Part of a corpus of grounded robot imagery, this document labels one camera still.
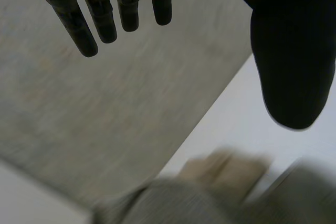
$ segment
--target gray fabric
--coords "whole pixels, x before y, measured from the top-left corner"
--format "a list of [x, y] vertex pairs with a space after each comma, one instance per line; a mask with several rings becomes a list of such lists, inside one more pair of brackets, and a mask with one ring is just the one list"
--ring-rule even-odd
[[126, 197], [100, 202], [93, 223], [334, 224], [336, 189], [304, 166], [291, 168], [248, 204], [178, 180], [156, 180]]
[[173, 0], [87, 59], [45, 0], [0, 0], [0, 156], [91, 206], [156, 176], [251, 53], [242, 0]]

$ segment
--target concrete floor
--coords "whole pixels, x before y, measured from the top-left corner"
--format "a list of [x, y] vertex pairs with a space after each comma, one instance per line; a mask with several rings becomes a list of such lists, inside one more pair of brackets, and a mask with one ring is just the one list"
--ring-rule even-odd
[[[313, 158], [326, 176], [335, 175], [336, 83], [316, 123], [307, 131], [293, 132], [274, 123], [261, 99], [253, 58], [249, 58], [229, 86], [170, 159], [161, 175], [175, 174], [189, 158], [204, 156], [220, 147], [247, 153], [268, 153], [271, 173], [258, 184], [264, 191], [289, 165]], [[90, 212], [60, 197], [49, 188], [0, 162], [0, 221], [5, 224], [89, 224]]]
[[0, 0], [0, 156], [90, 206], [155, 176], [250, 54], [242, 0], [174, 0], [84, 58], [44, 0]]

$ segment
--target white surface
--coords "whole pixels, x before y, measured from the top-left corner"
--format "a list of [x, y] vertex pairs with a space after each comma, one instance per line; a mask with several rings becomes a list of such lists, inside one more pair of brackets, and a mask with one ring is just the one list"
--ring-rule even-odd
[[[278, 172], [302, 156], [336, 168], [335, 92], [334, 83], [326, 108], [310, 129], [283, 129], [266, 112], [257, 69], [250, 57], [161, 174], [176, 173], [189, 158], [225, 146], [269, 153], [275, 158], [272, 168]], [[0, 163], [0, 223], [85, 224], [89, 223], [89, 213]]]
[[89, 213], [0, 163], [1, 224], [87, 224]]
[[276, 124], [264, 106], [251, 56], [160, 174], [176, 173], [191, 157], [225, 146], [270, 154], [274, 172], [284, 171], [300, 157], [312, 157], [336, 168], [335, 122], [334, 82], [327, 105], [310, 129], [294, 132]]

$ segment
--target beige object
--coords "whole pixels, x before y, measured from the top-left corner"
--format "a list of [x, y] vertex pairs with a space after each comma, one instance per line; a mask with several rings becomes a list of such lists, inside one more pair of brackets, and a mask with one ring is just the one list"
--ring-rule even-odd
[[266, 157], [223, 149], [206, 158], [189, 160], [177, 177], [223, 191], [235, 201], [242, 201], [269, 165]]

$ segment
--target carpet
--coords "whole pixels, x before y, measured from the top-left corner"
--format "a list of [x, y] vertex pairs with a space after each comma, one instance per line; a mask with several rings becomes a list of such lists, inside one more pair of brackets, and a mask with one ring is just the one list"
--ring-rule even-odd
[[0, 156], [75, 202], [156, 176], [251, 53], [242, 0], [173, 0], [83, 57], [45, 0], [0, 0]]

